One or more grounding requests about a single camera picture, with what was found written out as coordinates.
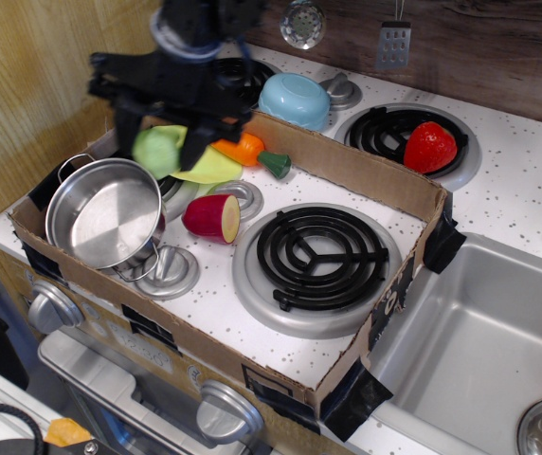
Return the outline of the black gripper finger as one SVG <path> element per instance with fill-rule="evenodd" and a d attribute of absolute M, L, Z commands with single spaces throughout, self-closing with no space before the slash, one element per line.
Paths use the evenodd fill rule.
<path fill-rule="evenodd" d="M 131 159 L 142 120 L 149 115 L 149 106 L 137 101 L 116 101 L 114 112 L 118 153 Z"/>
<path fill-rule="evenodd" d="M 220 139 L 237 143 L 243 131 L 240 123 L 229 124 L 216 120 L 197 120 L 180 122 L 187 128 L 180 151 L 180 170 L 190 171 L 203 156 L 206 147 Z"/>

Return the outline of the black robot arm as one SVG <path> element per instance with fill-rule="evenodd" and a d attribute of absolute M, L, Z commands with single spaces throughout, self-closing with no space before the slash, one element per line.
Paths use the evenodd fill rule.
<path fill-rule="evenodd" d="M 183 171 L 210 143 L 240 140 L 251 109 L 219 73 L 217 55 L 228 41 L 241 44 L 266 8 L 264 1 L 165 1 L 150 20 L 154 51 L 91 55 L 88 91 L 110 102 L 121 156 L 131 155 L 146 117 L 187 126 Z"/>

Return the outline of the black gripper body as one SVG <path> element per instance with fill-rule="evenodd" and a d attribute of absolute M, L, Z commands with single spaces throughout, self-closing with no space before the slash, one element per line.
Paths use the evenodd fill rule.
<path fill-rule="evenodd" d="M 116 101 L 137 101 L 149 106 L 146 117 L 171 123 L 216 120 L 244 126 L 251 120 L 247 104 L 217 86 L 213 62 L 179 62 L 155 50 L 141 55 L 95 52 L 89 63 L 89 93 L 108 100 L 113 111 Z"/>

